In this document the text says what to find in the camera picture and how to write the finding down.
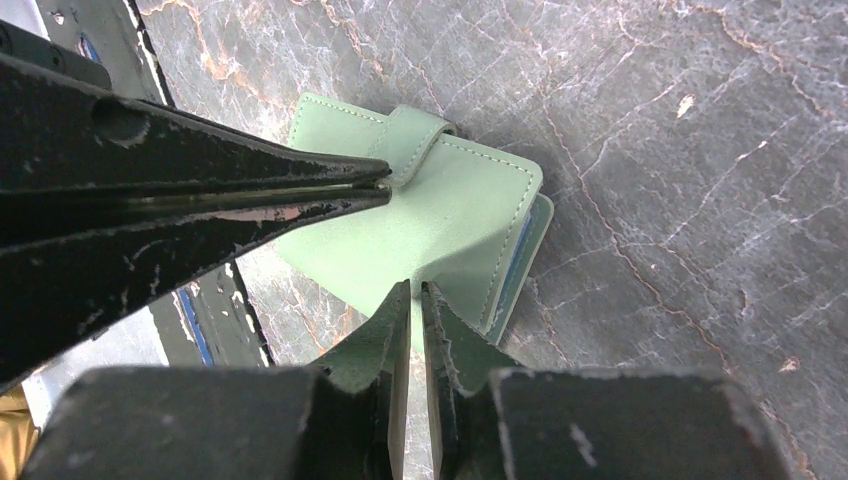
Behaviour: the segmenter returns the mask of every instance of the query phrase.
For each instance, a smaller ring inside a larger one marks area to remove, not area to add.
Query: gray marble tabletop
[[[722,369],[796,478],[848,478],[845,2],[138,4],[189,112],[283,142],[302,92],[406,103],[538,162],[556,214],[502,347]],[[362,321],[270,248],[239,266],[278,362]]]

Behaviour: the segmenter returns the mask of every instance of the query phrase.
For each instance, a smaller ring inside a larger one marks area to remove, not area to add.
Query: wallet strap
[[[436,139],[442,133],[452,134],[455,130],[443,118],[401,105],[389,115],[367,156],[388,162],[392,174],[386,184],[400,187],[412,179]]]

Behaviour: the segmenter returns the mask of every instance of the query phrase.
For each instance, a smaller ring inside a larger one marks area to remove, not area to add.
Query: green wallet
[[[300,98],[288,146],[379,158],[392,167],[388,205],[294,230],[281,257],[367,316],[412,280],[413,345],[422,348],[420,289],[439,285],[489,341],[503,335],[553,216],[530,160],[452,135],[445,120],[400,106],[380,115],[329,98]]]

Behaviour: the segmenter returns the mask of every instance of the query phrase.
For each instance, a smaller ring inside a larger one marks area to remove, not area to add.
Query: yellow fabric
[[[14,388],[0,397],[0,480],[21,474],[37,438],[23,389]]]

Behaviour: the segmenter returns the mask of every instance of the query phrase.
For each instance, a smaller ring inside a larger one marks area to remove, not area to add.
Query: wallet
[[[454,135],[409,106],[385,116],[313,94],[298,103],[288,146],[377,158],[388,205],[287,233],[283,260],[366,316],[410,279],[412,341],[421,351],[421,283],[497,344],[553,216],[538,165]]]

